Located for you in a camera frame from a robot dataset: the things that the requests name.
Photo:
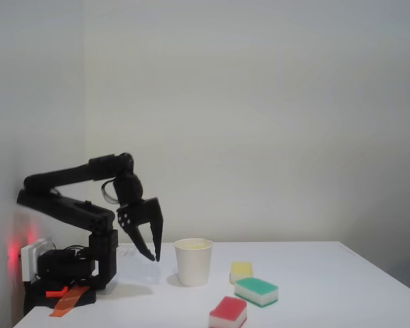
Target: red light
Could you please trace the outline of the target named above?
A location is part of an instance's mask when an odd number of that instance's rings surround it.
[[[38,229],[36,227],[35,224],[31,224],[28,228],[27,228],[27,244],[32,244],[34,242],[37,241],[38,239]]]
[[[18,274],[19,255],[21,249],[21,242],[18,239],[8,242],[8,273],[9,276],[14,277]]]

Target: yellow sponge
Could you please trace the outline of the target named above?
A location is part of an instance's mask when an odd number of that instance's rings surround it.
[[[250,278],[254,276],[251,262],[233,262],[231,265],[231,284],[235,284],[237,280]]]

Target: table surface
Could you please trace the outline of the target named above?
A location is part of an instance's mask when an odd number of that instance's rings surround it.
[[[279,301],[248,304],[243,328],[410,328],[410,289],[341,243],[215,243],[208,285],[183,287],[172,244],[150,262],[132,245],[118,250],[118,274],[95,304],[63,318],[36,307],[16,328],[207,327],[225,295],[232,261],[253,262],[254,275],[279,286]]]

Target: cup rim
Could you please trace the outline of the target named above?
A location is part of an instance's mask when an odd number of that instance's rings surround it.
[[[184,247],[179,246],[179,243],[183,241],[204,241],[206,243],[210,243],[210,245],[204,248],[199,248],[199,249],[184,248]],[[175,241],[173,243],[173,246],[183,251],[204,251],[204,250],[210,249],[213,246],[213,242],[208,239],[204,239],[204,238],[184,238],[184,239],[179,239],[178,241]]]

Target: power outlet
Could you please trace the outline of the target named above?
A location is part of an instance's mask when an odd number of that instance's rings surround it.
[[[32,282],[38,272],[38,256],[54,249],[52,237],[41,238],[21,249],[21,273],[24,282]]]

